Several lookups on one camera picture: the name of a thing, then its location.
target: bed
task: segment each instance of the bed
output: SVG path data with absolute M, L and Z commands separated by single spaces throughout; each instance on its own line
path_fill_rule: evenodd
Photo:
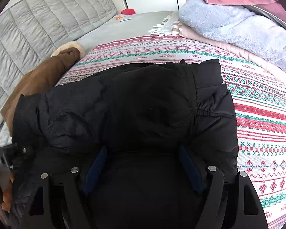
M 76 13 L 79 7 L 88 20 Z M 80 42 L 87 55 L 57 85 L 127 63 L 218 58 L 237 114 L 238 169 L 249 174 L 269 228 L 280 229 L 286 222 L 286 85 L 256 64 L 220 48 L 179 36 L 150 35 L 149 31 L 156 33 L 171 17 L 171 11 L 132 15 L 125 22 L 115 20 L 116 14 L 110 0 L 23 0 L 8 9 L 0 16 L 0 105 L 24 73 L 72 40 Z M 27 19 L 19 21 L 15 15 Z M 0 118 L 0 146 L 9 141 Z
M 270 229 L 286 222 L 286 85 L 258 65 L 220 48 L 174 36 L 147 35 L 95 47 L 58 82 L 63 85 L 127 63 L 199 63 L 218 58 L 238 123 L 238 170 L 246 171 Z

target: metal rivet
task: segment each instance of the metal rivet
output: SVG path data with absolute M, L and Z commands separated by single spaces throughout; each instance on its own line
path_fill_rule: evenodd
M 214 171 L 216 171 L 216 167 L 213 166 L 213 165 L 210 165 L 210 166 L 208 167 L 208 170 L 214 172 Z
M 73 167 L 72 169 L 71 169 L 71 172 L 72 173 L 77 173 L 79 171 L 79 168 L 78 167 Z
M 243 170 L 239 172 L 239 174 L 242 176 L 242 177 L 246 177 L 247 176 L 247 173 L 244 172 Z
M 46 179 L 48 176 L 49 176 L 49 175 L 48 175 L 47 173 L 43 173 L 43 174 L 41 175 L 41 178 L 42 178 L 42 179 Z

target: hand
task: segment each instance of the hand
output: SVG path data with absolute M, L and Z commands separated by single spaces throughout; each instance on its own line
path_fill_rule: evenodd
M 12 184 L 13 184 L 14 180 L 15 180 L 14 175 L 11 174 L 10 175 L 10 184 L 9 184 L 8 188 L 2 194 L 3 203 L 1 205 L 1 207 L 4 211 L 9 212 L 9 213 L 11 211 L 11 202 L 13 201 L 11 189 L 12 189 Z

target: gray sheet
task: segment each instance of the gray sheet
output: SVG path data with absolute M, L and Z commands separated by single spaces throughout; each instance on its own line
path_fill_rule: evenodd
M 77 41 L 85 47 L 88 53 L 99 44 L 149 35 L 150 33 L 148 31 L 152 29 L 153 26 L 162 23 L 163 20 L 172 13 L 171 11 L 143 13 L 128 15 L 119 20 L 113 17 L 104 25 L 87 33 Z M 120 22 L 120 20 L 126 18 L 131 18 L 131 20 Z

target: red object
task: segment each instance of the red object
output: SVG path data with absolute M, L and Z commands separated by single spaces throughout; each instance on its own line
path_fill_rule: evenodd
M 128 8 L 128 9 L 124 9 L 121 14 L 123 15 L 135 15 L 136 12 L 133 10 L 133 8 Z

